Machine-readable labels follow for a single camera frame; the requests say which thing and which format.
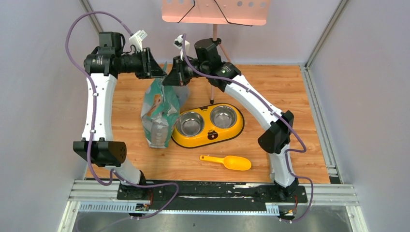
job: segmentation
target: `white wall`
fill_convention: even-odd
[[[351,0],[311,70],[371,232],[408,231],[410,3]]]
[[[65,55],[72,1],[2,1],[0,8],[0,231],[54,232],[85,162],[73,152],[86,116],[85,78]],[[82,63],[98,44],[88,19],[73,33]]]
[[[151,47],[158,62],[172,61],[178,55],[171,44],[184,32],[191,43],[212,37],[211,25],[164,22],[162,0],[90,0],[90,3],[94,10],[117,15],[133,31],[144,29],[148,37],[143,45]],[[218,36],[235,63],[305,62],[338,3],[339,0],[272,0],[266,25],[220,25]],[[104,30],[125,34],[109,17],[102,15],[99,20]]]

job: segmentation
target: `black cable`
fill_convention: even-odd
[[[124,37],[124,35],[121,34],[121,33],[120,33],[120,35],[121,35],[121,38],[122,38],[122,48],[121,48],[121,51],[124,51],[124,47],[125,47],[125,37]]]
[[[217,4],[217,6],[218,6],[220,12],[222,13],[222,15],[223,15],[223,17],[225,18],[225,20],[226,20],[227,23],[229,23],[229,24],[235,24],[235,25],[241,25],[241,26],[247,26],[247,27],[252,27],[252,26],[253,26],[253,25],[246,25],[246,24],[240,24],[240,23],[232,23],[232,22],[229,22],[228,19],[227,19],[226,16],[225,16],[225,14],[223,13],[222,9],[219,7],[219,4],[218,4],[217,0],[214,0],[214,2]]]
[[[195,7],[195,0],[193,0],[193,6],[191,7],[191,9],[190,9],[184,16],[182,16],[182,18],[181,18],[177,23],[180,23],[180,22],[185,18],[185,16],[187,16],[187,14],[188,14],[189,12],[191,12],[191,10],[192,10],[194,7]]]
[[[135,47],[135,45],[131,44],[131,46],[130,46],[130,51],[129,51],[129,52],[123,52],[122,54],[131,53],[131,52],[132,52],[132,48],[134,48],[134,53],[136,53],[136,52],[137,52],[137,48]]]

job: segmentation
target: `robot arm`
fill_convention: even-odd
[[[207,77],[209,82],[218,87],[222,92],[235,98],[241,103],[259,122],[265,133],[260,136],[258,143],[267,152],[269,157],[270,178],[283,188],[286,196],[291,195],[297,187],[298,179],[291,175],[286,165],[285,151],[289,149],[290,130],[279,120],[276,115],[281,116],[290,125],[293,124],[293,114],[290,111],[282,112],[273,104],[269,103],[260,93],[258,93],[242,75],[241,71],[229,62],[222,62],[217,51],[220,39],[204,39],[195,43],[197,59],[188,57],[190,64],[198,71],[211,76],[223,77],[228,80],[213,79]],[[163,81],[164,85],[181,86],[187,85],[193,77],[200,75],[194,72],[185,60],[175,57],[173,68]],[[270,106],[270,112],[264,101]]]
[[[282,115],[283,112],[276,108],[274,105],[269,103],[260,93],[258,93],[246,80],[245,76],[243,75],[238,75],[234,77],[232,80],[235,80],[251,90],[258,94],[266,103],[270,105],[270,107],[273,109],[272,112],[275,112],[277,115]],[[241,103],[259,122],[259,124],[262,126],[262,128],[265,131],[270,131],[269,129],[272,127],[273,124],[279,123],[279,119],[274,116],[273,113],[269,112],[267,108],[265,107],[264,104],[261,103],[261,101],[255,97],[253,94],[251,94],[249,91],[245,91],[242,87],[235,85],[235,84],[229,84],[226,85],[225,87],[225,93],[236,99],[239,103]],[[279,185],[283,187],[290,186],[292,182],[295,180],[295,177],[293,177],[287,167],[286,167],[286,160],[285,160],[285,150],[289,149],[289,143],[283,146],[278,153],[275,153],[271,148],[269,148],[269,143],[273,143],[273,138],[274,136],[267,135],[266,138],[259,138],[258,142],[261,147],[267,151],[268,157],[269,157],[269,167],[270,167],[270,177],[272,181],[275,181]]]
[[[125,38],[122,34],[116,32],[99,34],[100,46],[84,60],[85,70],[94,82],[96,93],[93,93],[91,83],[87,80],[87,119],[81,141],[73,142],[74,151],[85,160],[87,160],[88,144],[91,143],[91,163],[108,170],[114,169],[126,180],[136,184],[143,178],[142,173],[126,159],[125,143],[114,141],[111,114],[118,74],[133,72],[139,79],[167,76],[153,58],[150,49],[142,48],[142,40],[145,37],[146,33],[143,30],[132,35],[129,40],[135,47],[135,53],[124,54]],[[92,131],[94,107],[96,115]],[[90,132],[94,133],[93,141],[87,141]]]

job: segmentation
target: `pink sheet holder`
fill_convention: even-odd
[[[270,0],[216,0],[231,23],[266,24]],[[193,0],[162,0],[162,19],[178,22],[193,6]],[[228,24],[214,0],[195,0],[195,7],[181,23]]]

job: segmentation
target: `scoop handle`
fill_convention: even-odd
[[[209,161],[214,163],[223,163],[223,158],[212,157],[212,156],[200,156],[200,160],[202,161]]]

